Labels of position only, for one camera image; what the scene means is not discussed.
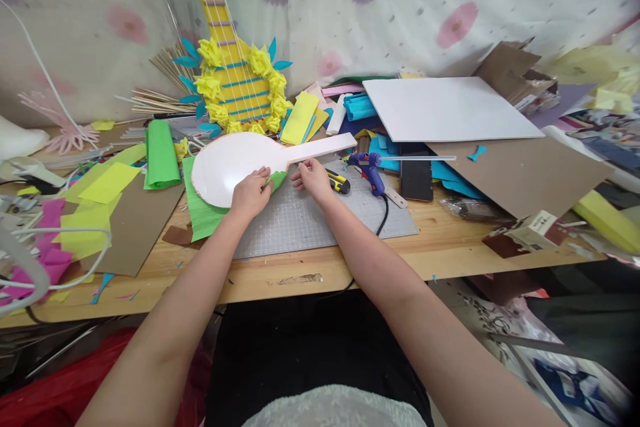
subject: hand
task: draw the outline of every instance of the hand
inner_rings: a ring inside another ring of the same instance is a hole
[[[267,206],[273,190],[272,181],[265,185],[270,175],[271,169],[262,167],[260,170],[254,170],[253,173],[250,173],[243,181],[238,183],[233,189],[233,199],[231,200],[229,213],[241,216],[250,222],[262,212]]]
[[[298,172],[291,180],[297,191],[307,189],[320,206],[335,199],[327,170],[316,159],[298,163]]]

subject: small box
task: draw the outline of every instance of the small box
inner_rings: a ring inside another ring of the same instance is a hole
[[[482,242],[502,258],[558,248],[569,232],[558,217],[541,210],[533,216],[494,230]]]

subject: yellow sponge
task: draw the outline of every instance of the yellow sponge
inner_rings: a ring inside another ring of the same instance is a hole
[[[640,229],[595,190],[582,197],[573,210],[610,242],[630,254],[640,252]]]
[[[305,134],[311,123],[311,118],[318,106],[318,97],[303,91],[291,110],[287,124],[280,134],[280,140],[290,145],[300,145],[305,140]]]

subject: cardboard box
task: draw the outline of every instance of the cardboard box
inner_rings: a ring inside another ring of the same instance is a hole
[[[541,210],[494,230],[482,242],[502,258],[510,258],[558,248],[568,234],[558,217]]]
[[[542,57],[524,51],[530,42],[498,43],[474,73],[517,110],[526,108],[545,91],[558,91],[553,78],[534,70]]]

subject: person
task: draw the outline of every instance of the person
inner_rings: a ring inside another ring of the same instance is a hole
[[[233,253],[269,201],[269,174],[263,167],[236,186],[229,213],[141,324],[78,426],[173,425]],[[563,425],[337,198],[317,160],[291,179],[321,209],[361,292],[229,305],[205,425],[433,425],[426,392],[449,427]]]

